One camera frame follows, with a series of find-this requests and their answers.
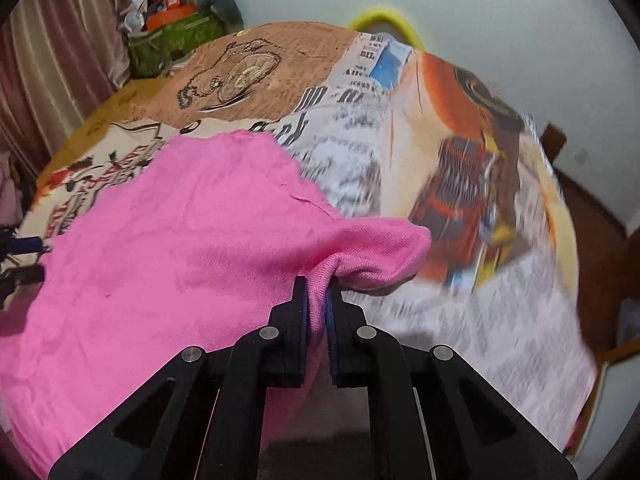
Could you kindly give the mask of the orange box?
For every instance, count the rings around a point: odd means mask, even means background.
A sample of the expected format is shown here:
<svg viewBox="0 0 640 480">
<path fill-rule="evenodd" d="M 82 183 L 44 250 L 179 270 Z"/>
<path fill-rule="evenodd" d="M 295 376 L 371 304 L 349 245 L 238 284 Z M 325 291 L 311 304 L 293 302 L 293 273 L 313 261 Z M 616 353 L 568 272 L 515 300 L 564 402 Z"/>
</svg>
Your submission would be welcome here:
<svg viewBox="0 0 640 480">
<path fill-rule="evenodd" d="M 198 12 L 198 7 L 193 3 L 187 3 L 183 6 L 174 6 L 171 9 L 156 12 L 146 20 L 146 29 L 149 32 L 155 32 L 157 29 L 165 25 L 183 20 L 196 12 Z"/>
</svg>

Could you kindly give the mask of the brown wooden door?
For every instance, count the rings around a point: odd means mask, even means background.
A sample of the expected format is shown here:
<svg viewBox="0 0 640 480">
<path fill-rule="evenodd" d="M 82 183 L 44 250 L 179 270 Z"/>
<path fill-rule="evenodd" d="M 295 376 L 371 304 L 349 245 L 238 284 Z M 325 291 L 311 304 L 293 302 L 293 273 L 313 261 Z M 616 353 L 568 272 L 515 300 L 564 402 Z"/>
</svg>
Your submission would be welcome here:
<svg viewBox="0 0 640 480">
<path fill-rule="evenodd" d="M 639 298 L 639 234 L 623 226 L 562 171 L 559 178 L 576 233 L 577 309 L 582 336 L 593 351 L 616 346 L 620 306 Z"/>
</svg>

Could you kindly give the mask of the printed patchwork bedspread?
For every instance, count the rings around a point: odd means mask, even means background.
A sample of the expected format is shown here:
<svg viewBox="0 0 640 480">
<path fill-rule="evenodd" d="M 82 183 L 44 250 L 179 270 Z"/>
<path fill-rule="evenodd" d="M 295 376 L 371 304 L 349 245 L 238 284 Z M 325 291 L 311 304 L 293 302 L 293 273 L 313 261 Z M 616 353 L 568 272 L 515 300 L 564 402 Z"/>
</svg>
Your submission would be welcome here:
<svg viewBox="0 0 640 480">
<path fill-rule="evenodd" d="M 176 136 L 267 133 L 343 217 L 405 219 L 431 245 L 411 278 L 344 284 L 404 344 L 461 354 L 558 448 L 596 378 L 577 314 L 575 231 L 532 123 L 469 70 L 382 35 L 262 25 L 204 44 L 131 122 L 50 175 L 21 233 L 55 237 Z M 268 440 L 363 422 L 315 378 L 268 399 Z"/>
</svg>

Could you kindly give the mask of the green fabric storage bag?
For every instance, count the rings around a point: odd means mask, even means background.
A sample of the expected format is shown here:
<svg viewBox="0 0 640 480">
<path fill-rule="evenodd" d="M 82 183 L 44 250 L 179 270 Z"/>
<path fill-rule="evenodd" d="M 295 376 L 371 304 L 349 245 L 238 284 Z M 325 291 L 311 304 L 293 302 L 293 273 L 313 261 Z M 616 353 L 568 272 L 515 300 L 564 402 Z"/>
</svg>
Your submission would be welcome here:
<svg viewBox="0 0 640 480">
<path fill-rule="evenodd" d="M 160 27 L 155 32 L 129 37 L 127 47 L 131 76 L 160 76 L 173 62 L 184 58 L 206 42 L 226 33 L 221 20 L 214 14 L 196 12 L 187 18 Z"/>
</svg>

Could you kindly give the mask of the pink curtain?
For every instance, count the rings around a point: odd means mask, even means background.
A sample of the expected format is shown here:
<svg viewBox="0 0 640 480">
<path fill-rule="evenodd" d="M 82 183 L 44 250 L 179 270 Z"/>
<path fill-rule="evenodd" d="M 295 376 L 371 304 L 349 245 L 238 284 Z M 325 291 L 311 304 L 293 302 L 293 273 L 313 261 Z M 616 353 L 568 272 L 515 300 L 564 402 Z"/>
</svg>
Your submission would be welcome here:
<svg viewBox="0 0 640 480">
<path fill-rule="evenodd" d="M 1 26 L 1 147 L 38 176 L 130 77 L 129 0 L 20 0 Z"/>
</svg>

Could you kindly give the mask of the pink knit garment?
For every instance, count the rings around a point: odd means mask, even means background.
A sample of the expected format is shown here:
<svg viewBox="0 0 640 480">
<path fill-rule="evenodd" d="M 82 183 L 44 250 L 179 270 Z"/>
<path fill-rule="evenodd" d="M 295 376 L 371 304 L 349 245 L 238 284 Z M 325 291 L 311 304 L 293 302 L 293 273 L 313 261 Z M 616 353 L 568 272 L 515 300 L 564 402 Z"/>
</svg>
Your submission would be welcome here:
<svg viewBox="0 0 640 480">
<path fill-rule="evenodd" d="M 182 349 L 232 346 L 308 281 L 307 375 L 332 278 L 411 278 L 431 245 L 405 219 L 343 217 L 267 133 L 176 136 L 54 238 L 32 303 L 1 325 L 1 400 L 18 449 L 53 464 Z"/>
</svg>

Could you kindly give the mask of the yellow foam tube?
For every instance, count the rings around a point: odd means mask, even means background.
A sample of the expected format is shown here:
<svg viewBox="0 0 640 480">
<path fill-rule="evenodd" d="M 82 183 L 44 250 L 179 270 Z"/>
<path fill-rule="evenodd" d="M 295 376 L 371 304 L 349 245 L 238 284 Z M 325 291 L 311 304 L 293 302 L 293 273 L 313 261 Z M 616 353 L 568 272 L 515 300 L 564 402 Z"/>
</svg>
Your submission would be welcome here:
<svg viewBox="0 0 640 480">
<path fill-rule="evenodd" d="M 356 32 L 366 32 L 374 25 L 384 25 L 393 29 L 405 44 L 425 50 L 424 43 L 412 24 L 403 15 L 386 6 L 374 6 L 364 10 L 350 21 L 347 28 Z"/>
</svg>

